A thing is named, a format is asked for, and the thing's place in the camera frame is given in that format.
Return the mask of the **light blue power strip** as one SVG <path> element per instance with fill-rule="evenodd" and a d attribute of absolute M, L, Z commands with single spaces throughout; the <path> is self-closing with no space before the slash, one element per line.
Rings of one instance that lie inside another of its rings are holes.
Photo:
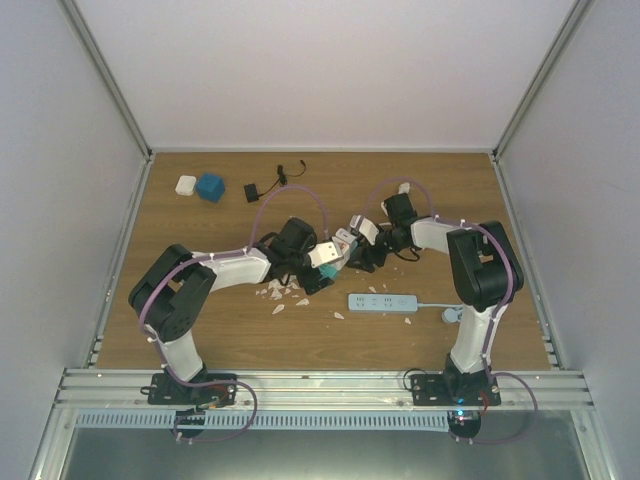
<path fill-rule="evenodd" d="M 419 309 L 415 295 L 352 293 L 348 295 L 347 301 L 351 312 L 412 314 Z"/>

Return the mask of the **blue cube plug adapter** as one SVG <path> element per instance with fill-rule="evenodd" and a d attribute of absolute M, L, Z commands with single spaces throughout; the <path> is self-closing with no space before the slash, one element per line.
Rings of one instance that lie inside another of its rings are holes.
<path fill-rule="evenodd" d="M 224 180 L 218 175 L 204 173 L 197 180 L 195 190 L 201 199 L 218 203 L 225 193 Z"/>

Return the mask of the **white square plug adapter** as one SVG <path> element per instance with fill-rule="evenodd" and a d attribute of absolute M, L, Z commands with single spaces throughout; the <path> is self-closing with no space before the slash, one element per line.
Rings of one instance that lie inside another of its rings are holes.
<path fill-rule="evenodd" d="M 175 186 L 175 193 L 180 196 L 192 196 L 196 191 L 198 179 L 192 175 L 181 175 Z"/>

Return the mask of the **white cube socket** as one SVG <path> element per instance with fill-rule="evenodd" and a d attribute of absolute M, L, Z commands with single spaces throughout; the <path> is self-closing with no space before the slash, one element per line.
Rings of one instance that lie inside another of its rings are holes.
<path fill-rule="evenodd" d="M 357 247 L 357 237 L 349 230 L 339 228 L 333 236 L 333 241 L 341 253 L 341 258 L 344 261 L 348 261 Z"/>

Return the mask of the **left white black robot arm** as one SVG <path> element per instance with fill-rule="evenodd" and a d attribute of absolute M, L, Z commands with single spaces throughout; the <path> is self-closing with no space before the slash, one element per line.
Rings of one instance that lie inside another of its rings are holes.
<path fill-rule="evenodd" d="M 342 258 L 334 238 L 321 240 L 299 218 L 238 250 L 197 253 L 181 244 L 168 247 L 128 297 L 141 333 L 162 361 L 156 385 L 171 387 L 185 404 L 198 402 L 211 387 L 193 339 L 193 326 L 210 294 L 294 276 L 313 295 L 332 284 L 321 268 Z"/>

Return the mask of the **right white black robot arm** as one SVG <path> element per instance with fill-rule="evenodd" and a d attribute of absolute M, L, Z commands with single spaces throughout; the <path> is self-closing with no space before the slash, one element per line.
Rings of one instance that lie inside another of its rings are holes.
<path fill-rule="evenodd" d="M 406 194 L 393 195 L 384 204 L 387 229 L 363 215 L 351 219 L 350 228 L 360 241 L 351 263 L 373 272 L 388 255 L 400 256 L 404 250 L 415 259 L 422 250 L 449 257 L 462 313 L 441 382 L 447 400 L 464 405 L 491 387 L 491 350 L 502 316 L 524 286 L 522 268 L 498 221 L 475 224 L 445 221 L 437 214 L 420 216 Z"/>

